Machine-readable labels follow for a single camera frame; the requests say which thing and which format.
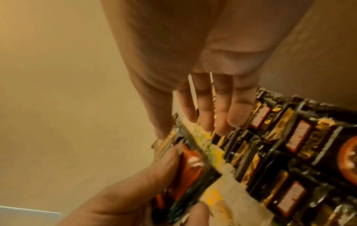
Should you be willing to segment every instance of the hand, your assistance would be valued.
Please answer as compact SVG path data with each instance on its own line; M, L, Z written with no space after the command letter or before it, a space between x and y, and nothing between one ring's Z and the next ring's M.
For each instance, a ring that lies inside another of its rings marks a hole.
M131 178L115 183L67 216L59 226L149 226L149 202L167 188L176 175L179 155L169 150L163 158ZM208 226L209 209L197 203L187 226Z
M223 136L241 126L255 102L261 65L312 2L103 0L102 5L131 81L162 139L173 123L173 91L188 120L197 120L189 74L202 127Z

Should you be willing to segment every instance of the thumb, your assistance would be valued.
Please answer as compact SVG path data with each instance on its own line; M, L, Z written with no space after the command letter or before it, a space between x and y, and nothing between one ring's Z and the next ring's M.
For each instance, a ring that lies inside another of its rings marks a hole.
M192 207L185 226L208 226L209 215L210 211L208 206L199 202Z
M133 177L117 182L97 194L91 201L97 212L127 213L147 204L166 189L174 179L179 166L176 147L158 161Z

